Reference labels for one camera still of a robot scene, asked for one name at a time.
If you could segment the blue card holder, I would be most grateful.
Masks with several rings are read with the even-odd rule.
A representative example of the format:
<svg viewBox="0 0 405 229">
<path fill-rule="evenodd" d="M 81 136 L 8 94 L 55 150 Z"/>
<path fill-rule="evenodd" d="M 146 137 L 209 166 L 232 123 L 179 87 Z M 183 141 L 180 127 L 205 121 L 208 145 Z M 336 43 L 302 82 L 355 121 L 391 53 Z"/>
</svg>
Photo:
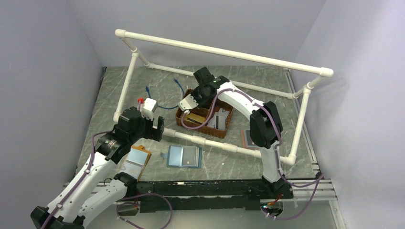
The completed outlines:
<svg viewBox="0 0 405 229">
<path fill-rule="evenodd" d="M 167 153 L 161 152 L 160 157 L 166 159 L 167 167 L 200 168 L 203 152 L 197 146 L 169 146 Z"/>
</svg>

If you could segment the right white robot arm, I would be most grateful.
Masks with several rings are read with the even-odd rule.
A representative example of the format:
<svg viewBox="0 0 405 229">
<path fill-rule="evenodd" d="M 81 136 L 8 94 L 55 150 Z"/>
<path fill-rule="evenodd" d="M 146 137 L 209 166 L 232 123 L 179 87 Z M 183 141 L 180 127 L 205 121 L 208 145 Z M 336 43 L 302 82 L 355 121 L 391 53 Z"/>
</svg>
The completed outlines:
<svg viewBox="0 0 405 229">
<path fill-rule="evenodd" d="M 259 101 L 239 90 L 224 76 L 214 77 L 207 67 L 193 73 L 198 86 L 191 92 L 192 108 L 220 100 L 242 113 L 249 121 L 250 138 L 260 148 L 263 163 L 263 192 L 269 198 L 281 193 L 284 175 L 275 149 L 283 130 L 277 106 Z"/>
</svg>

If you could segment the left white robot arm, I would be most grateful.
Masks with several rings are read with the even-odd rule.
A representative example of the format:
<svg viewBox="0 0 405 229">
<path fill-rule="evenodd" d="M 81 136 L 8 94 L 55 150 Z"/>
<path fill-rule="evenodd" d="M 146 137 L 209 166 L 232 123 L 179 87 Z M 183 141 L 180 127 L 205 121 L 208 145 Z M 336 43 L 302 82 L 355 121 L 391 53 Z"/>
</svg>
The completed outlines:
<svg viewBox="0 0 405 229">
<path fill-rule="evenodd" d="M 101 179 L 126 156 L 141 138 L 160 141 L 164 118 L 153 126 L 153 112 L 126 109 L 111 131 L 101 132 L 85 165 L 68 186 L 47 206 L 37 206 L 30 217 L 37 229 L 85 229 L 114 202 L 132 200 L 138 193 L 137 179 L 120 172 L 110 184 L 92 195 Z"/>
</svg>

